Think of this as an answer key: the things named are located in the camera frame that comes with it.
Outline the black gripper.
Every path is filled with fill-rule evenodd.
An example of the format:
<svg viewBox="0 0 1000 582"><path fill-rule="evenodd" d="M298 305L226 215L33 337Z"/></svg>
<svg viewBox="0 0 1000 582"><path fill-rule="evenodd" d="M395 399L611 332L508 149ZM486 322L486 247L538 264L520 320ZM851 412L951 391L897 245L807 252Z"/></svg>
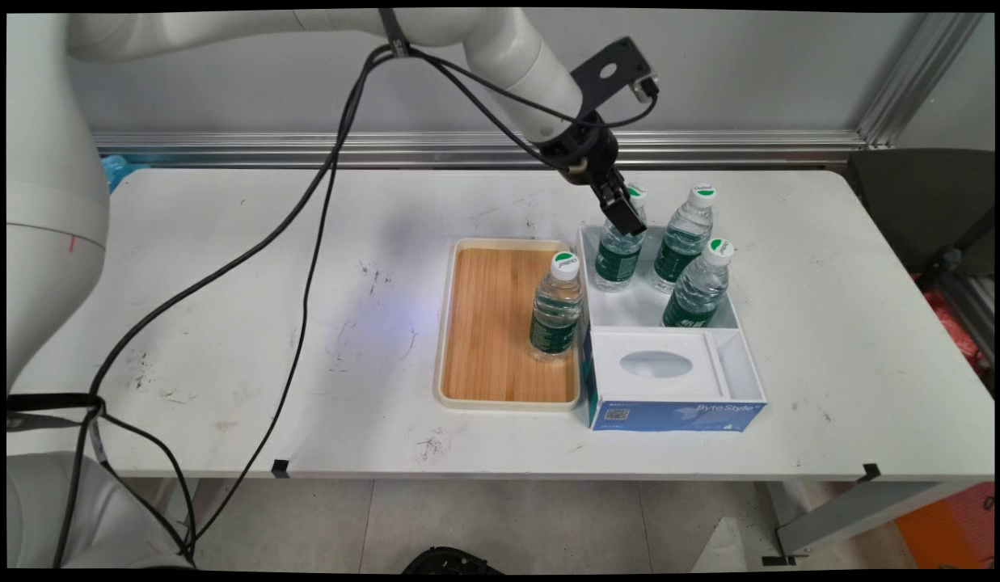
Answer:
<svg viewBox="0 0 1000 582"><path fill-rule="evenodd" d="M635 209L632 190L615 169L618 141L607 128L574 124L554 140L540 145L545 161L558 166L563 179L577 187L590 187L606 220L625 235L644 232L645 220Z"/></svg>

